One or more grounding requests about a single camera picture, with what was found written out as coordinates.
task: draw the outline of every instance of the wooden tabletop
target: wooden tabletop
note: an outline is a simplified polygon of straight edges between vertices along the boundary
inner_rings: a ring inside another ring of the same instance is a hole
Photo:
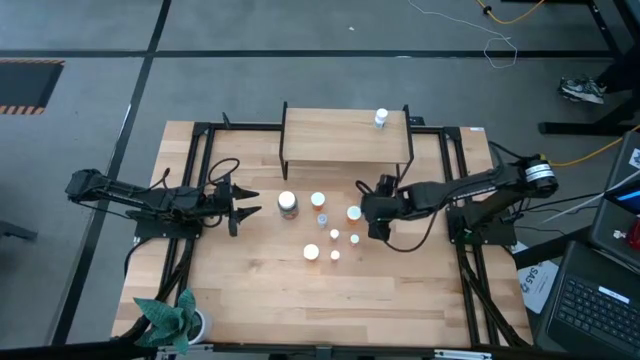
[[[189,149],[192,122],[168,122],[152,182],[171,167],[168,183],[180,184]],[[462,128],[470,172],[491,167],[487,139],[478,128]],[[375,186],[380,174],[394,173],[390,164],[292,163],[289,180],[282,179],[277,131],[216,131],[211,164],[237,157],[241,165],[232,175],[239,186],[260,196],[236,206],[262,205],[246,219],[238,237],[228,235],[226,219],[205,229],[196,242],[189,286],[197,306],[214,318],[211,342],[262,344],[335,344],[373,346],[469,346],[460,273],[455,249],[448,242],[445,217],[436,219],[430,238],[419,250],[396,253],[366,236],[366,224],[345,221],[346,209],[359,204],[354,181]],[[438,139],[413,136],[415,156],[404,183],[444,181]],[[452,145],[452,167],[456,168]],[[198,171],[194,172],[195,184]],[[281,191],[298,197],[300,215],[280,217],[276,201]],[[310,195],[326,195],[323,210],[329,226],[319,229]],[[392,223],[391,242],[408,248],[422,238],[430,218]],[[341,232],[337,243],[330,229]],[[353,248],[347,239],[359,234]],[[113,334],[125,332],[140,316],[133,297],[155,296],[167,250],[166,240],[154,240],[132,256]],[[302,249],[320,247],[320,258],[308,262]],[[512,258],[500,247],[485,246],[492,297],[503,315],[525,340],[531,333]],[[341,252],[338,262],[329,252]],[[476,302],[480,335],[487,341],[484,315]]]
[[[382,129],[375,110],[287,109],[283,158],[406,164],[409,141],[404,111],[389,111]]]

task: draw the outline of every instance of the white bottle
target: white bottle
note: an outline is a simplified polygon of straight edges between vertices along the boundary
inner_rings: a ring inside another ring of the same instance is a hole
[[[382,129],[382,127],[384,126],[384,122],[387,120],[388,115],[389,115],[389,112],[387,111],[387,109],[378,109],[378,111],[376,111],[376,118],[374,119],[374,124],[376,128]]]

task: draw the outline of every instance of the gray floor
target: gray floor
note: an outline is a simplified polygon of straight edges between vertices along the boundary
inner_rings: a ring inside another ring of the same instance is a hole
[[[483,17],[473,1],[415,2],[500,31],[522,50],[606,46],[581,6],[545,5],[522,23],[500,26]],[[145,49],[160,4],[63,0],[54,6],[0,0],[0,50]],[[493,5],[502,18],[530,6]],[[611,4],[601,6],[617,40],[628,46]],[[260,0],[183,0],[171,7],[160,48],[478,50],[489,37],[422,15],[405,1],[280,0],[267,5]],[[485,59],[156,59],[119,179],[148,183],[167,120],[219,121],[225,111],[232,121],[276,122],[284,100],[337,108],[396,109],[407,103],[429,124],[483,126],[492,140],[519,153],[571,160],[612,139],[545,137],[536,124],[593,121],[615,107],[625,94],[594,106],[567,102],[555,92],[561,76],[598,74],[608,63],[521,59],[514,67],[495,70]],[[39,231],[34,243],[5,238],[0,244],[0,287],[8,290],[0,305],[2,348],[48,341],[89,216],[66,201],[64,187],[74,170],[106,169],[140,65],[140,59],[68,60],[44,115],[0,116],[5,149],[0,153],[0,218]],[[609,151],[579,167],[558,169],[556,197],[601,190],[614,155]],[[522,224],[537,224],[543,214],[536,215]],[[572,230],[590,216],[583,212],[548,227]],[[133,228],[107,217],[70,342],[108,338]],[[519,232],[529,244],[553,236]]]

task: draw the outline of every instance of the white cable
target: white cable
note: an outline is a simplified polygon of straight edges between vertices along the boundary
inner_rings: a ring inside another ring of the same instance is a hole
[[[604,194],[605,194],[607,191],[611,191],[611,190],[615,190],[615,189],[619,188],[620,186],[624,185],[627,181],[629,181],[629,180],[633,179],[634,177],[636,177],[636,176],[637,176],[637,175],[639,175],[639,174],[640,174],[640,170],[638,170],[638,171],[634,172],[633,174],[631,174],[631,175],[627,176],[626,178],[622,179],[622,181],[620,181],[619,183],[617,183],[617,184],[613,185],[612,187],[610,187],[609,189],[607,189],[607,190],[606,190],[605,192],[603,192],[602,194],[600,194],[600,195],[596,195],[596,196],[592,197],[591,199],[589,199],[589,200],[587,200],[587,201],[585,201],[585,202],[583,202],[583,203],[581,203],[581,204],[578,204],[578,205],[576,205],[576,206],[572,207],[571,209],[567,209],[567,210],[565,210],[565,211],[563,211],[563,212],[561,212],[561,213],[559,213],[559,214],[553,215],[552,217],[550,217],[550,218],[546,219],[545,221],[541,222],[540,224],[544,224],[544,223],[549,222],[549,221],[551,221],[551,220],[553,220],[553,219],[557,219],[557,218],[559,218],[560,216],[563,216],[563,215],[565,215],[565,214],[567,214],[567,213],[569,213],[569,212],[571,212],[571,211],[574,211],[574,210],[580,209],[581,207],[583,207],[583,206],[587,205],[587,204],[588,204],[588,203],[590,203],[590,202],[593,202],[594,200],[600,199],[601,197],[603,197],[603,196],[604,196]]]
[[[438,16],[442,16],[445,19],[449,19],[451,21],[463,23],[463,24],[469,25],[471,27],[474,27],[476,29],[480,29],[480,30],[486,31],[486,32],[488,32],[490,34],[500,36],[498,38],[491,38],[491,39],[487,40],[487,44],[484,46],[484,56],[487,58],[487,60],[489,60],[489,64],[491,64],[491,66],[494,69],[504,69],[504,68],[508,68],[508,67],[513,66],[513,65],[516,64],[516,60],[518,59],[518,49],[515,46],[513,46],[513,44],[511,44],[509,42],[509,40],[511,40],[511,37],[505,37],[504,35],[500,34],[499,32],[496,32],[496,31],[493,31],[493,30],[489,30],[487,28],[483,28],[480,25],[472,24],[472,23],[470,23],[468,21],[455,19],[455,18],[452,18],[452,17],[447,16],[445,14],[441,14],[441,13],[433,12],[433,11],[424,11],[418,5],[414,4],[411,0],[407,0],[407,2],[409,2],[409,4],[411,4],[411,6],[413,6],[414,8],[418,9],[418,11],[420,11],[423,15],[438,15]],[[496,66],[493,63],[493,61],[491,60],[491,57],[489,55],[487,55],[487,50],[489,50],[489,46],[491,45],[491,42],[495,41],[495,40],[504,41],[505,43],[507,43],[507,45],[509,45],[513,49],[514,55],[513,55],[513,61],[511,62],[511,64],[502,65],[502,66]]]

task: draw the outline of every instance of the laptop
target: laptop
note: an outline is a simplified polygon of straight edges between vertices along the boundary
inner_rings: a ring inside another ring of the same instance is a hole
[[[640,275],[573,241],[550,299],[536,332],[538,346],[585,357],[640,359]]]

